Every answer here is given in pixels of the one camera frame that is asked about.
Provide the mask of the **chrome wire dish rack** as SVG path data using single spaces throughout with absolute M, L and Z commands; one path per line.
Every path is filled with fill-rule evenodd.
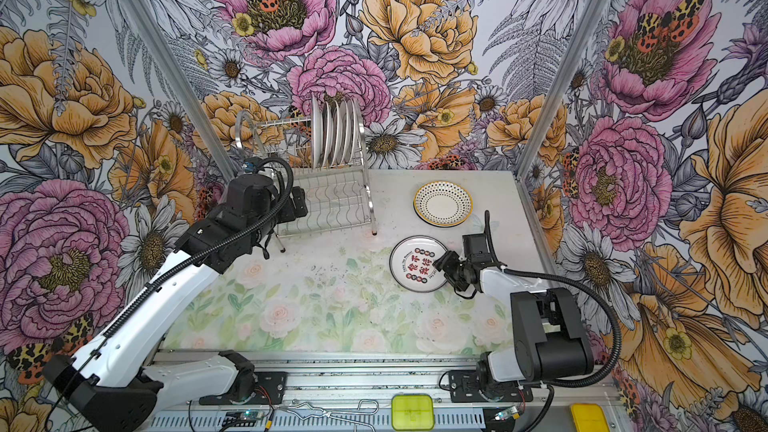
M 306 194 L 308 215 L 275 228 L 275 241 L 291 236 L 325 233 L 365 227 L 373 236 L 379 232 L 368 171 L 365 130 L 360 111 L 360 142 L 355 165 L 341 164 L 345 110 L 339 100 L 340 132 L 337 165 L 326 168 L 326 104 L 323 110 L 323 160 L 319 169 L 312 167 L 311 112 L 282 119 L 257 119 L 248 111 L 236 115 L 234 150 L 238 158 L 276 156 L 289 163 L 294 171 L 296 185 Z

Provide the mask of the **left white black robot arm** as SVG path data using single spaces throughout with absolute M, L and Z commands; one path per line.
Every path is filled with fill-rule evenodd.
M 248 401 L 257 389 L 252 362 L 227 350 L 177 366 L 145 361 L 186 307 L 240 257 L 265 250 L 277 225 L 307 213 L 290 166 L 265 159 L 271 175 L 244 173 L 222 203 L 191 225 L 155 276 L 129 304 L 72 356 L 43 369 L 59 399 L 97 431 L 135 431 L 153 414 L 206 397 Z

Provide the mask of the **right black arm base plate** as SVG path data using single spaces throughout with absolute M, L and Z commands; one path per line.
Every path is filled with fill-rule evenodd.
M 529 387 L 521 388 L 516 381 L 483 381 L 477 371 L 449 370 L 444 385 L 453 403 L 529 403 L 533 393 Z

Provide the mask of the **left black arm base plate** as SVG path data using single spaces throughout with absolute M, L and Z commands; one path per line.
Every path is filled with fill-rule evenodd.
M 286 372 L 239 374 L 230 389 L 201 397 L 201 405 L 280 405 L 286 390 Z

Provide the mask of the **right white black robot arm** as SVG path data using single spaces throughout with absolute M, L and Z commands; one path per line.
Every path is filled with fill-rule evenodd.
M 582 388 L 603 380 L 585 327 L 577 318 L 574 295 L 549 274 L 519 271 L 497 257 L 489 234 L 463 237 L 464 254 L 444 253 L 435 262 L 454 291 L 472 290 L 507 305 L 511 345 L 484 353 L 477 362 L 475 384 L 491 399 L 512 387 L 534 384 Z

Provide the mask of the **red floral pattern plate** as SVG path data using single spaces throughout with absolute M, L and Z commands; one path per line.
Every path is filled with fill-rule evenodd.
M 447 283 L 444 273 L 435 268 L 435 262 L 447 251 L 435 238 L 424 235 L 407 237 L 390 252 L 390 273 L 401 287 L 409 291 L 435 292 Z

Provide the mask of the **yellow rimmed white plate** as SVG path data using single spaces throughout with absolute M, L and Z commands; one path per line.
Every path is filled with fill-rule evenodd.
M 470 217 L 474 203 L 462 186 L 449 181 L 432 181 L 417 190 L 413 208 L 422 221 L 435 227 L 450 228 Z

